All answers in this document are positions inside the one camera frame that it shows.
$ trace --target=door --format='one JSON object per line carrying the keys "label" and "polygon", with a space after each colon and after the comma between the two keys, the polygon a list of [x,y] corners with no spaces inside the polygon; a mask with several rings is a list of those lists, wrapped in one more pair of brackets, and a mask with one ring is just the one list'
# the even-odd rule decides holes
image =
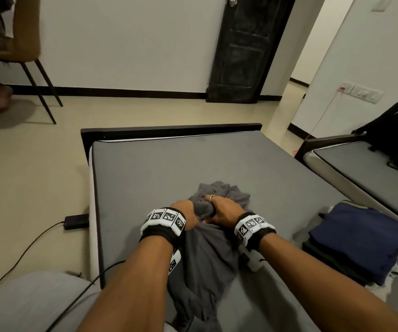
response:
{"label": "door", "polygon": [[257,102],[295,0],[227,0],[207,102]]}

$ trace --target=metal chair leg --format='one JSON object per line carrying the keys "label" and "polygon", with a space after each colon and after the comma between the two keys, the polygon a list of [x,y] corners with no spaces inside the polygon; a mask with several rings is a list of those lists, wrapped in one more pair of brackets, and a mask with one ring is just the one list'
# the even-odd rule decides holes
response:
{"label": "metal chair leg", "polygon": [[52,119],[53,123],[56,124],[55,118],[53,117],[53,115],[52,115],[50,109],[48,108],[47,103],[46,103],[45,100],[44,100],[44,97],[42,96],[42,94],[41,94],[41,92],[39,91],[39,88],[37,87],[37,85],[36,85],[36,83],[35,83],[33,77],[31,76],[31,73],[30,73],[29,69],[27,68],[27,65],[25,65],[25,63],[19,63],[19,64],[20,64],[20,65],[22,66],[22,68],[24,69],[24,72],[25,72],[25,74],[27,75],[27,77],[29,78],[30,83],[31,83],[32,86],[34,87],[34,89],[35,89],[35,91],[36,91],[36,93],[37,93],[37,96],[39,97],[39,100],[42,102],[42,105],[45,107],[45,110],[47,111],[48,116],[50,116],[50,118]]}
{"label": "metal chair leg", "polygon": [[42,74],[42,77],[44,77],[45,81],[47,82],[48,87],[52,90],[53,95],[55,96],[56,100],[58,100],[58,103],[61,107],[63,107],[62,101],[60,101],[60,98],[56,92],[55,87],[53,86],[52,82],[50,81],[50,78],[47,76],[47,72],[45,72],[44,67],[42,66],[41,62],[39,59],[36,59],[34,61],[36,63],[37,68]]}

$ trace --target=chair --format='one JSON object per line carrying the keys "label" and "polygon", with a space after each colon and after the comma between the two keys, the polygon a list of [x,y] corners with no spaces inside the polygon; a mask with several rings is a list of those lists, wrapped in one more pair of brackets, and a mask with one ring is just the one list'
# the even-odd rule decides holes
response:
{"label": "chair", "polygon": [[41,53],[41,40],[39,34],[39,12],[40,12],[41,0],[16,0],[14,6],[14,18],[13,18],[13,34],[14,38],[8,38],[8,50],[0,51],[0,61],[8,63],[19,63],[30,83],[34,87],[42,105],[45,107],[48,115],[52,119],[53,123],[56,121],[48,108],[44,97],[41,95],[39,88],[36,85],[30,71],[28,70],[25,63],[34,61],[42,76],[44,77],[47,85],[51,89],[54,97],[62,107],[62,101],[60,100],[56,89],[50,81],[47,73],[42,67],[38,57]]}

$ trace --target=beige tile floor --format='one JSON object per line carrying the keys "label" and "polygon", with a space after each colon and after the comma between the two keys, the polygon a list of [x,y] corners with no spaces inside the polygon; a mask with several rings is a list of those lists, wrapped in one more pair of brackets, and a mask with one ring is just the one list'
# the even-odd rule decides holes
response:
{"label": "beige tile floor", "polygon": [[[46,97],[57,125],[37,97],[18,96],[0,115],[0,277],[43,230],[88,211],[88,166],[81,128],[261,122],[286,152],[301,139],[286,130],[306,88],[288,84],[280,102],[208,104],[204,100]],[[6,278],[36,270],[88,275],[88,231],[58,226],[28,251]]]}

